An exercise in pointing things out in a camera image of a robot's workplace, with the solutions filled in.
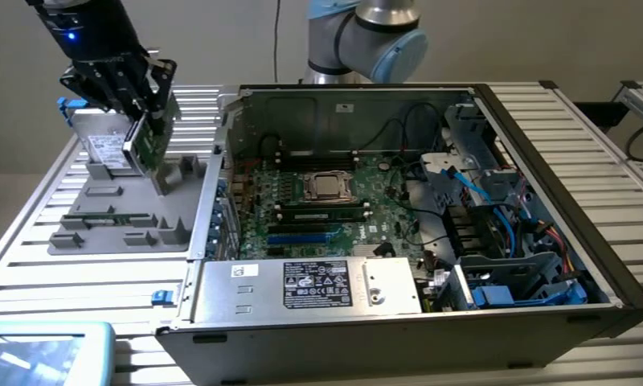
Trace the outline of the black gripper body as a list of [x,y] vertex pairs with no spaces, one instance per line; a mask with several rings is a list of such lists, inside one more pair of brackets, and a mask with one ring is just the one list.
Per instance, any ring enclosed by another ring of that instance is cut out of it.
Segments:
[[139,66],[146,59],[119,1],[35,1],[34,11],[69,66]]

